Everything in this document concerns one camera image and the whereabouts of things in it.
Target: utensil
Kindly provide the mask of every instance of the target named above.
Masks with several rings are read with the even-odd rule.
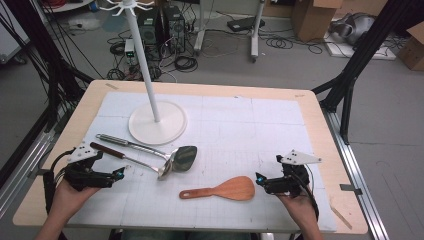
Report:
[[[228,198],[232,200],[250,200],[255,195],[255,187],[250,178],[239,176],[231,178],[214,188],[199,188],[183,190],[179,196],[181,199],[209,197],[212,195]]]
[[[191,168],[191,165],[193,165],[194,159],[197,155],[197,147],[195,146],[179,147],[172,151],[170,154],[166,154],[160,150],[147,147],[141,144],[133,143],[125,139],[109,136],[106,134],[97,134],[96,137],[106,142],[118,144],[124,147],[131,147],[147,153],[154,154],[165,159],[166,161],[171,160],[172,170],[174,172],[185,172],[189,170]]]
[[[172,168],[172,162],[171,162],[171,160],[166,161],[165,162],[165,165],[163,165],[163,167],[157,168],[157,167],[150,166],[150,165],[148,165],[146,163],[137,161],[137,160],[135,160],[133,158],[127,157],[127,156],[125,156],[125,154],[123,154],[121,152],[118,152],[116,150],[113,150],[111,148],[108,148],[106,146],[100,145],[100,144],[95,143],[95,142],[91,142],[90,143],[90,147],[92,147],[94,149],[97,149],[97,150],[100,150],[100,151],[103,151],[103,152],[105,152],[107,154],[110,154],[110,155],[112,155],[114,157],[117,157],[117,158],[120,158],[120,159],[127,159],[127,160],[133,161],[135,163],[141,164],[141,165],[143,165],[145,167],[148,167],[148,168],[150,168],[153,171],[155,171],[155,172],[158,173],[158,179],[159,180],[163,180],[169,174],[169,172],[170,172],[170,170]]]

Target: white pole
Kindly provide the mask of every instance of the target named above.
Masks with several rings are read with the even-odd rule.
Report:
[[[147,66],[146,56],[144,54],[143,42],[141,41],[140,31],[138,30],[137,19],[136,16],[133,14],[132,9],[125,8],[125,13],[127,15],[127,20],[130,25],[132,38],[134,39],[135,50],[137,51],[138,62],[140,63],[140,70],[143,74],[144,84],[146,85],[147,94],[149,96],[150,105],[153,111],[153,116],[155,118],[155,122],[160,122],[160,116],[158,113],[158,107],[156,105],[155,94],[153,93],[149,68]]]

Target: electronic equipment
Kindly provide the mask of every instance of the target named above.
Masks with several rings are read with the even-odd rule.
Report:
[[[137,25],[140,37],[146,45],[162,45],[164,43],[159,7],[151,6],[150,10],[141,11],[137,16]]]
[[[159,7],[152,6],[150,10],[138,14],[137,25],[143,40],[146,61],[162,60],[160,48],[165,37]]]
[[[125,40],[125,58],[128,65],[130,66],[136,65],[138,63],[133,39]]]
[[[166,41],[171,52],[185,52],[185,19],[177,6],[163,8]]]
[[[233,30],[233,32],[240,32],[244,30],[251,30],[255,27],[256,17],[248,17],[239,20],[227,22],[227,26]],[[259,27],[265,26],[265,22],[261,19]]]

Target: wooden spatula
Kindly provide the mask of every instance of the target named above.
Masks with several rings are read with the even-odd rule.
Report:
[[[252,180],[246,176],[231,178],[214,188],[199,188],[183,190],[180,192],[181,199],[220,196],[237,201],[252,199],[255,195],[255,187]]]

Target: white coat rack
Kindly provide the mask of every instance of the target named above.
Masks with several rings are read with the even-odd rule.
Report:
[[[156,101],[137,25],[137,17],[134,13],[134,8],[143,11],[150,10],[151,8],[148,8],[148,6],[152,5],[153,2],[145,4],[135,0],[107,1],[116,6],[100,9],[110,11],[120,8],[118,13],[113,16],[119,16],[125,10],[150,102],[150,104],[138,107],[131,114],[129,120],[130,133],[135,139],[149,145],[162,145],[172,142],[184,132],[187,126],[187,118],[184,110],[178,105],[167,101]]]

